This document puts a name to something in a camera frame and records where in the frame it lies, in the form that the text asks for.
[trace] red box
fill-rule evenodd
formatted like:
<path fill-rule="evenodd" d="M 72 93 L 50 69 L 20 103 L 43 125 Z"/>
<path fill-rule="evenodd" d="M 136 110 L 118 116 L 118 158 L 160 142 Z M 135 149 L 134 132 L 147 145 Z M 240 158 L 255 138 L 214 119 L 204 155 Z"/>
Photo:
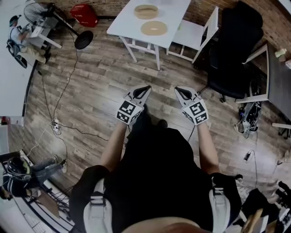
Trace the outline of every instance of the red box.
<path fill-rule="evenodd" d="M 95 27 L 98 19 L 88 4 L 77 4 L 71 11 L 71 15 L 85 27 Z"/>

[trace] gray pants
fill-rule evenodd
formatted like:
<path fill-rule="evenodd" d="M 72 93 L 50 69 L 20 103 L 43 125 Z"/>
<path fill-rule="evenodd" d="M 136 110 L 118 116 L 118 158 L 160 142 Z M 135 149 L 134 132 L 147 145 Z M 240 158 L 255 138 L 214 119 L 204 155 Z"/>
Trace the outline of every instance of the gray pants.
<path fill-rule="evenodd" d="M 45 159 L 44 161 L 31 167 L 32 173 L 40 184 L 43 184 L 52 174 L 62 169 L 59 163 L 55 164 L 53 158 Z"/>

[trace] black helmet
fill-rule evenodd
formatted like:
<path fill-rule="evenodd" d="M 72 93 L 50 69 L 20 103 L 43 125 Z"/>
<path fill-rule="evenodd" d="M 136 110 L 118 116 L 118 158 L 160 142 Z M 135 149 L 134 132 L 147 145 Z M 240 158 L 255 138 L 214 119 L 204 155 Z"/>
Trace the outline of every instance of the black helmet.
<path fill-rule="evenodd" d="M 20 157 L 13 157 L 7 162 L 7 172 L 15 175 L 25 175 L 27 173 L 26 168 L 24 167 L 25 161 Z"/>

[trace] power strip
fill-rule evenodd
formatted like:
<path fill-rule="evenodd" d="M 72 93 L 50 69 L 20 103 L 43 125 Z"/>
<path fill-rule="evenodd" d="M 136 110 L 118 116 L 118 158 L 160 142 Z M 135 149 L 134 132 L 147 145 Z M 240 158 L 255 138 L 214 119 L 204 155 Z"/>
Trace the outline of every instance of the power strip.
<path fill-rule="evenodd" d="M 59 120 L 58 118 L 56 118 L 53 122 L 53 129 L 56 133 L 58 133 L 60 131 L 60 125 L 59 125 Z"/>

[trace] black office chair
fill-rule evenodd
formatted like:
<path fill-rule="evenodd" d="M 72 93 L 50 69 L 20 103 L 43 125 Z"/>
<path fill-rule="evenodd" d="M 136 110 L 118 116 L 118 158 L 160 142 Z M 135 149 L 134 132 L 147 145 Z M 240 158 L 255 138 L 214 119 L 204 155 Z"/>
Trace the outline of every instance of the black office chair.
<path fill-rule="evenodd" d="M 250 78 L 244 65 L 256 43 L 263 37 L 262 16 L 249 5 L 239 1 L 235 8 L 222 11 L 218 42 L 210 49 L 208 83 L 225 96 L 243 99 L 249 90 Z"/>

